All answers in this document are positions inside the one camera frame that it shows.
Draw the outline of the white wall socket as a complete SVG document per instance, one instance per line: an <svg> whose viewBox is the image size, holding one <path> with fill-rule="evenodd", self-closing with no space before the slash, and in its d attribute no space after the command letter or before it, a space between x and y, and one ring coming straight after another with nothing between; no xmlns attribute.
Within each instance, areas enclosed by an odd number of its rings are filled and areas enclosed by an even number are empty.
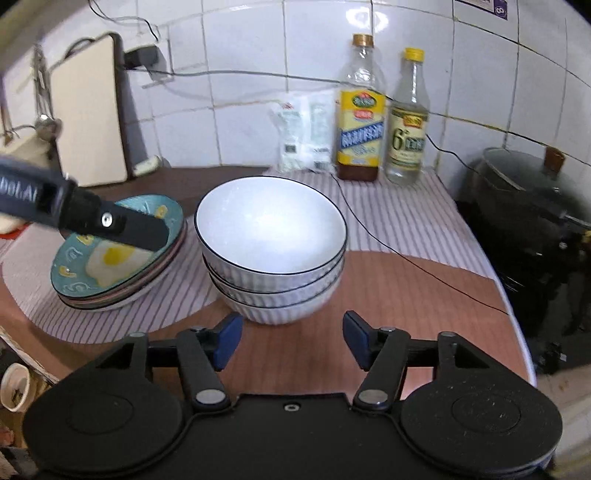
<svg viewBox="0 0 591 480"><path fill-rule="evenodd" d="M173 80L170 52L166 45L149 44L137 48L139 65L137 83L142 89L163 85Z"/></svg>

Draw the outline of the white paper cup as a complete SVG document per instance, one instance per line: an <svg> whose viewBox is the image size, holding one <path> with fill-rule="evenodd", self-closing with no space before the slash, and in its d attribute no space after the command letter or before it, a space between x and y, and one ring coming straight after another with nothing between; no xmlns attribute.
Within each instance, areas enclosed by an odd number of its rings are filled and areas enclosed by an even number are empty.
<svg viewBox="0 0 591 480"><path fill-rule="evenodd" d="M13 413L24 412L34 399L35 385L29 369L11 364L1 380L1 404Z"/></svg>

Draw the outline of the striped brown tablecloth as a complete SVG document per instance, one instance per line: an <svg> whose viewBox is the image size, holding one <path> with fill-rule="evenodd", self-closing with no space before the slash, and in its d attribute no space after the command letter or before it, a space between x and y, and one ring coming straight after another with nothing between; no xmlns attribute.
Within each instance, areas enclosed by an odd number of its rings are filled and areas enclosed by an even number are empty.
<svg viewBox="0 0 591 480"><path fill-rule="evenodd" d="M353 310L375 327L416 339L454 331L528 381L535 372L494 271L433 174L408 189L338 182L301 173L346 217L349 243L334 265L294 287L286 276L266 293L225 281L185 228L175 259L132 300L108 310L72 309L50 271L62 244L38 226L1 248L1 334L53 380L66 377L128 334L153 340L211 327L236 308L242 341L222 374L232 394L353 394L363 378L342 337Z"/></svg>

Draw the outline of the pink bunny carrot plate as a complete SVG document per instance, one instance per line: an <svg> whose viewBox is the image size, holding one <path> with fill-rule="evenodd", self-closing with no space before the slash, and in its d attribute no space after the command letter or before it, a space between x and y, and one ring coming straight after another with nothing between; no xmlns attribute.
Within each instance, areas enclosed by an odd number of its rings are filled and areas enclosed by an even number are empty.
<svg viewBox="0 0 591 480"><path fill-rule="evenodd" d="M122 286L118 286L105 294L92 295L88 299L74 299L60 293L57 294L62 303L77 310L86 311L107 311L118 308L125 303L132 301L134 295L143 295L148 288L155 284L155 281L164 275L164 272L172 263L186 239L187 225L183 221L177 238L172 245L166 249L163 256L150 265L147 269L134 274L126 280Z"/></svg>

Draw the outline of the small white ribbed bowl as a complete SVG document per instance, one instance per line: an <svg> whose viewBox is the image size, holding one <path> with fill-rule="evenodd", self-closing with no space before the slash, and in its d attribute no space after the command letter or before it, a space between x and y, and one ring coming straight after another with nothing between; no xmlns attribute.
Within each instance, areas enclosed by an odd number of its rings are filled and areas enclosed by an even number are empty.
<svg viewBox="0 0 591 480"><path fill-rule="evenodd" d="M222 301L228 305L228 307L235 312L242 315L243 318L252 321L254 323L265 324L265 325L283 325L288 323L294 323L295 321L304 319L311 316L318 310L321 310L329 302L332 294L338 289L339 283L342 277L335 279L332 284L329 284L325 290L315 295L311 299L303 302L298 302L294 305L284 307L255 307L245 305L236 300L232 300L217 290Z"/></svg>

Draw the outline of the blue fried egg plate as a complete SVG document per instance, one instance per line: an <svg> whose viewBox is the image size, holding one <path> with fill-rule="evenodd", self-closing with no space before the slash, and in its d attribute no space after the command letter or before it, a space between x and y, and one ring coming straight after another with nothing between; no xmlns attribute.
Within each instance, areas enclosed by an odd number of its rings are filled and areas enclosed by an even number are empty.
<svg viewBox="0 0 591 480"><path fill-rule="evenodd" d="M132 196L117 204L163 220L168 228L164 247L148 251L73 233L60 246L52 262L50 281L56 293L86 299L114 290L155 266L172 248L185 226L181 206L164 195Z"/></svg>

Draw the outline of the steel ladle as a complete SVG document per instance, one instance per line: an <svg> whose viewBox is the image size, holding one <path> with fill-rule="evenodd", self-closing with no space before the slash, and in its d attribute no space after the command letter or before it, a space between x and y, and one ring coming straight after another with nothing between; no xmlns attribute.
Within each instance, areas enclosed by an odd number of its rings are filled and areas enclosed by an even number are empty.
<svg viewBox="0 0 591 480"><path fill-rule="evenodd" d="M51 143L59 136L62 123L53 113L49 73L46 59L39 43L35 43L33 47L31 68L36 110L34 129L41 140Z"/></svg>

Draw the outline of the white cutting board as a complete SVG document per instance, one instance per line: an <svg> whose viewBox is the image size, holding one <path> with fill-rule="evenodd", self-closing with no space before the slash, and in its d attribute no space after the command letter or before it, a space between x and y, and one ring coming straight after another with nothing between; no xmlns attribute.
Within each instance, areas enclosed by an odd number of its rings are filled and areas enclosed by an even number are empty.
<svg viewBox="0 0 591 480"><path fill-rule="evenodd" d="M133 177L123 109L121 36L107 32L62 59L50 73L61 173L81 187Z"/></svg>

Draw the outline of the yellow label cooking wine bottle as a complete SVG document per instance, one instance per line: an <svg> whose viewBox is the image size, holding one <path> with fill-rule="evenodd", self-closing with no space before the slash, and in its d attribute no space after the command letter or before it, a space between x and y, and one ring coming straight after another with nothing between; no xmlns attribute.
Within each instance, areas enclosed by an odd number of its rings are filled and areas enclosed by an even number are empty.
<svg viewBox="0 0 591 480"><path fill-rule="evenodd" d="M339 88L338 177L347 181L378 179L386 131L384 75L374 59L374 38L353 35L349 63Z"/></svg>

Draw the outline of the blue wall sticker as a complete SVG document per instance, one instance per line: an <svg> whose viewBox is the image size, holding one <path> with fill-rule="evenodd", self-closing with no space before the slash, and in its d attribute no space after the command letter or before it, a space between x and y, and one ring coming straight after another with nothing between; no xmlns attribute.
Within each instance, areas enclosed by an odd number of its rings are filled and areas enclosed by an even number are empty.
<svg viewBox="0 0 591 480"><path fill-rule="evenodd" d="M490 13L497 18L508 19L508 3L506 0L460 0L460 2Z"/></svg>

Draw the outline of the white rice cooker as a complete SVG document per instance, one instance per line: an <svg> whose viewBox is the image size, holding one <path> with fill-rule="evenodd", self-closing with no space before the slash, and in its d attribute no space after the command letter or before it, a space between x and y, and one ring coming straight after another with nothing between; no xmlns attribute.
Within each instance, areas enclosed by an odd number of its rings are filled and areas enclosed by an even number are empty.
<svg viewBox="0 0 591 480"><path fill-rule="evenodd" d="M7 145L1 141L1 155L18 160L45 170L55 170L54 161L51 159L52 146L45 140L40 139L35 133L28 136L18 137L11 140ZM14 178L1 176L1 195L14 196L21 199L31 199L32 189L23 182ZM24 225L23 219L1 214L1 234L8 235L20 229Z"/></svg>

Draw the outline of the black power adapter plug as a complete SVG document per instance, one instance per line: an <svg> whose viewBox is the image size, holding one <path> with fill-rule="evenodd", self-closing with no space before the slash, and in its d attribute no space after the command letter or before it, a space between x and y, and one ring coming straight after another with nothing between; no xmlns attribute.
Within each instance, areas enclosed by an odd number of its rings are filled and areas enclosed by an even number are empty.
<svg viewBox="0 0 591 480"><path fill-rule="evenodd" d="M148 72L160 72L162 59L161 51L155 45L139 46L123 55L124 68L127 71L143 69Z"/></svg>

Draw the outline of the white sun plate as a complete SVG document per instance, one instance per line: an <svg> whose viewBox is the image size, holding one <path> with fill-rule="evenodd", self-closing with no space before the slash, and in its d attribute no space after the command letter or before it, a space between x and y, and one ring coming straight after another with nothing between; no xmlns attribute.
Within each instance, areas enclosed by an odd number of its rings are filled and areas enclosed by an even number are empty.
<svg viewBox="0 0 591 480"><path fill-rule="evenodd" d="M130 286L117 287L113 293L107 293L100 298L93 297L90 300L70 299L61 294L57 296L70 308L90 312L106 312L130 304L149 293L171 272L173 262L185 242L186 235L187 226L183 225L177 239L164 254L163 259L157 260L154 267L150 267L147 273L142 273L139 279L133 280Z"/></svg>

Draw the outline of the clear white vinegar bottle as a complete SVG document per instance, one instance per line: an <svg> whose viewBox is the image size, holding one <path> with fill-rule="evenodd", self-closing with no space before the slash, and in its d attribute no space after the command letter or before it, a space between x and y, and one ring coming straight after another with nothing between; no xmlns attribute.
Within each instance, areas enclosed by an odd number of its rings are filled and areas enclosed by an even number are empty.
<svg viewBox="0 0 591 480"><path fill-rule="evenodd" d="M414 184L422 170L430 114L424 61L422 49L405 49L401 78L391 104L384 171L399 186Z"/></svg>

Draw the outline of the large white ribbed bowl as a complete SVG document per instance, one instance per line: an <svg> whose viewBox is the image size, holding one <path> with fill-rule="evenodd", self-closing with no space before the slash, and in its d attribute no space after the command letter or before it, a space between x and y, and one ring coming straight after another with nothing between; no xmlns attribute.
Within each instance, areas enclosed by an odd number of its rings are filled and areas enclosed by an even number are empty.
<svg viewBox="0 0 591 480"><path fill-rule="evenodd" d="M202 255L240 287L290 285L339 261L348 226L338 206L290 179L256 176L209 191L194 214Z"/></svg>

